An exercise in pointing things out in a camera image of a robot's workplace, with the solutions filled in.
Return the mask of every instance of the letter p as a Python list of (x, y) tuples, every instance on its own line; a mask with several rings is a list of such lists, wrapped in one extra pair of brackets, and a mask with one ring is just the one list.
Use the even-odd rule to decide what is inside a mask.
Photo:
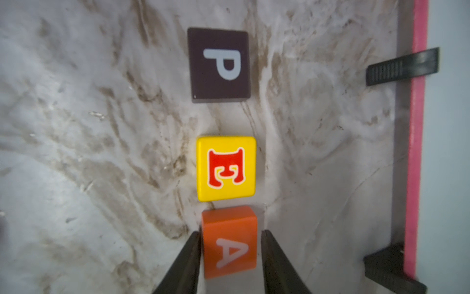
[[(242, 57), (240, 55), (240, 51), (226, 49), (204, 49), (203, 55), (207, 59), (216, 60), (217, 72), (223, 79), (234, 80), (240, 75), (240, 71), (242, 69)], [(233, 69), (227, 70), (224, 66), (224, 60), (233, 60)]]

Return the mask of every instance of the letter block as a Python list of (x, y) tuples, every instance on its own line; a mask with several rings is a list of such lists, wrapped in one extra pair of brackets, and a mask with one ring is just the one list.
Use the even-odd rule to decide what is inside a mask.
[(199, 201), (249, 197), (256, 186), (253, 137), (201, 137), (196, 143)]
[(203, 211), (204, 276), (256, 267), (258, 220), (249, 206)]
[(251, 96), (248, 33), (188, 28), (194, 103), (239, 102)]

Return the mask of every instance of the white letter a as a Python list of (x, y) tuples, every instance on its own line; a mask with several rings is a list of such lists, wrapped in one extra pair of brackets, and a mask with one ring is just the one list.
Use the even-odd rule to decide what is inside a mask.
[[(242, 242), (218, 238), (216, 244), (222, 246), (222, 259), (217, 262), (218, 269), (226, 266), (227, 264), (248, 252), (248, 244)], [(239, 250), (230, 254), (230, 248), (237, 248)]]

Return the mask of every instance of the orange block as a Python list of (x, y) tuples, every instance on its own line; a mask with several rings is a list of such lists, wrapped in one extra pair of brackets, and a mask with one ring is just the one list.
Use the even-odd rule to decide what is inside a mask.
[(249, 206), (203, 211), (204, 276), (256, 267), (258, 219)]

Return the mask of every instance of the pink border strip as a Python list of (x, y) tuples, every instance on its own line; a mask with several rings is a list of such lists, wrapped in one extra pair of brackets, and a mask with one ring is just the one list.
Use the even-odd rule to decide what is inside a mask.
[[(413, 53), (427, 49), (429, 0), (415, 0), (413, 21)], [(405, 226), (404, 272), (416, 274), (421, 151), (423, 144), (424, 88), (426, 78), (411, 80), (410, 135), (408, 149), (407, 213)]]

